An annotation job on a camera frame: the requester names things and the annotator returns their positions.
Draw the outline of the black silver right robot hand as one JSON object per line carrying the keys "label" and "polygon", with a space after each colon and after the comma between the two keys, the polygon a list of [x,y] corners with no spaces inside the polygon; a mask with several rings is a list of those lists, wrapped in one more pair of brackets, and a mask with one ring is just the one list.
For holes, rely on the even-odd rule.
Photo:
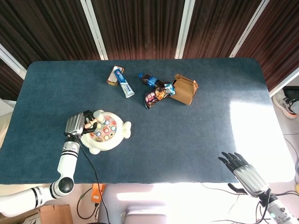
{"label": "black silver right robot hand", "polygon": [[258,174],[257,170],[249,164],[239,153],[221,153],[220,161],[235,176],[244,190],[252,197],[259,197],[269,189],[268,183]]}

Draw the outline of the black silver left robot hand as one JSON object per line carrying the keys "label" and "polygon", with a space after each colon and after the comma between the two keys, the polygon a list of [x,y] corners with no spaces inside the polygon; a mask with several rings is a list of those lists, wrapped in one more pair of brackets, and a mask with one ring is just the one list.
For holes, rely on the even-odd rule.
{"label": "black silver left robot hand", "polygon": [[64,135],[80,138],[96,130],[98,122],[90,110],[70,116],[67,120]]}

